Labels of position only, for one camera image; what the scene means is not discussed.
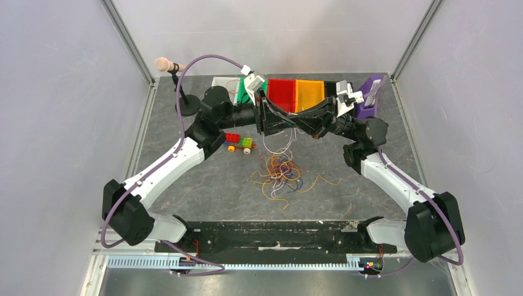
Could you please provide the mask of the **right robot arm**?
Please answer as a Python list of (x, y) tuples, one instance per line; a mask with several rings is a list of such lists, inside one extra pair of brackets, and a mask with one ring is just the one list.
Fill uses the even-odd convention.
[(289, 114), (294, 126), (314, 139), (333, 133), (353, 140), (343, 147), (348, 167), (378, 185), (406, 213), (406, 220), (375, 217), (356, 235), (357, 246), (371, 252), (380, 244), (406, 248), (420, 262), (439, 257), (462, 265), (464, 231), (457, 199), (437, 193), (405, 174), (383, 153), (388, 123), (376, 117), (357, 119), (338, 111), (328, 98), (318, 106)]

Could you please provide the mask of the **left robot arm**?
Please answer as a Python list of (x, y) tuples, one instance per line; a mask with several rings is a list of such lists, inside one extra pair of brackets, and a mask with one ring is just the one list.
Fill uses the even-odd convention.
[(193, 124), (170, 150), (123, 183), (113, 179), (105, 185), (102, 246), (109, 249), (122, 242), (134, 246), (150, 238), (168, 241), (179, 252), (188, 251), (194, 236), (186, 223), (176, 215), (151, 213), (150, 207), (164, 190), (223, 145), (224, 129), (262, 126), (261, 114), (253, 104), (233, 106), (222, 86), (208, 88)]

